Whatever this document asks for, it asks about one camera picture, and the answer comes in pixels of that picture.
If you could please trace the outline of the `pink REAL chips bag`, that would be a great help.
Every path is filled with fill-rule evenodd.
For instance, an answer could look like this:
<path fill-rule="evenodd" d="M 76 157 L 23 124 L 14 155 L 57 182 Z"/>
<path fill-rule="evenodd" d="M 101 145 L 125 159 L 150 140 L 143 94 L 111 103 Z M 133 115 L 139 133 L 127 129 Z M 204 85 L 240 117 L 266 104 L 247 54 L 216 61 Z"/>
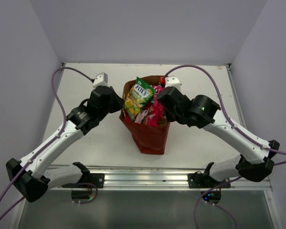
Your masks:
<path fill-rule="evenodd" d="M 160 85 L 152 85 L 152 88 L 155 90 L 155 95 L 143 110 L 138 113 L 134 122 L 153 127 L 164 127 L 167 124 L 164 107 L 157 101 L 157 95 L 164 88 Z"/>

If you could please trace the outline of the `green Fox's candy bag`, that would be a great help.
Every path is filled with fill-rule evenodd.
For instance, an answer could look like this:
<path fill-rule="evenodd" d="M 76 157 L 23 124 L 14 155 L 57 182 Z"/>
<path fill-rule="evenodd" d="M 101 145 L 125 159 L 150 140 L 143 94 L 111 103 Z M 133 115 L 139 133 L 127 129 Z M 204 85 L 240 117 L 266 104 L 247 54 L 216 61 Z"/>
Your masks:
<path fill-rule="evenodd" d="M 140 111 L 149 103 L 154 97 L 155 89 L 146 83 L 143 79 L 137 77 L 135 84 L 128 92 L 124 108 L 129 118 L 134 121 Z"/>

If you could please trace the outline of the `red brown paper bag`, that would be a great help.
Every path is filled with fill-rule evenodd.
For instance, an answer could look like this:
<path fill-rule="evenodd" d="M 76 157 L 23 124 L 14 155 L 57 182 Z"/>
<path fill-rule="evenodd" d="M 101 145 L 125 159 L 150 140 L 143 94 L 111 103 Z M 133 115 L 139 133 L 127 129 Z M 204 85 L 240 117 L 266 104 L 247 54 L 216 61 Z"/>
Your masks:
<path fill-rule="evenodd" d="M 129 118 L 124 108 L 121 111 L 119 119 L 130 131 L 132 138 L 141 153 L 149 155 L 164 154 L 170 127 L 168 121 L 164 127 L 153 127 L 135 123 Z"/>

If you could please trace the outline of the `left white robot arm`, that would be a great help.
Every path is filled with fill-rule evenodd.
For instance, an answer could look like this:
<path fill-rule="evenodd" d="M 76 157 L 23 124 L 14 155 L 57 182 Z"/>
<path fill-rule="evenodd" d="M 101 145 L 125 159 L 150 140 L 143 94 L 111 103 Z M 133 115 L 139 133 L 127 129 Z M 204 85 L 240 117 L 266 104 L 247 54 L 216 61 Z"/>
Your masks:
<path fill-rule="evenodd" d="M 89 170 L 79 162 L 58 169 L 49 166 L 69 146 L 97 127 L 107 114 L 120 111 L 123 104 L 124 100 L 112 87 L 97 86 L 38 148 L 20 160 L 12 158 L 6 163 L 12 184 L 28 202 L 40 199 L 54 187 L 93 187 Z"/>

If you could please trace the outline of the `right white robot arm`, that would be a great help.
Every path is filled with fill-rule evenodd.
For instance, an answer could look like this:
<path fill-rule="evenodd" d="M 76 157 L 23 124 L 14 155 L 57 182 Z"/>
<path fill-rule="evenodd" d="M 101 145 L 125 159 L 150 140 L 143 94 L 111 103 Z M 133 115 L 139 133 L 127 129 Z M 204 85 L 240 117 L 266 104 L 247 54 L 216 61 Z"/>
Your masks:
<path fill-rule="evenodd" d="M 279 143 L 266 141 L 238 124 L 230 124 L 220 105 L 206 95 L 189 99 L 175 87 L 167 87 L 157 95 L 169 121 L 188 127 L 203 129 L 229 144 L 238 153 L 223 162 L 211 162 L 202 178 L 207 187 L 214 187 L 228 178 L 241 176 L 249 181 L 260 182 L 269 176 L 275 166 L 272 149 Z"/>

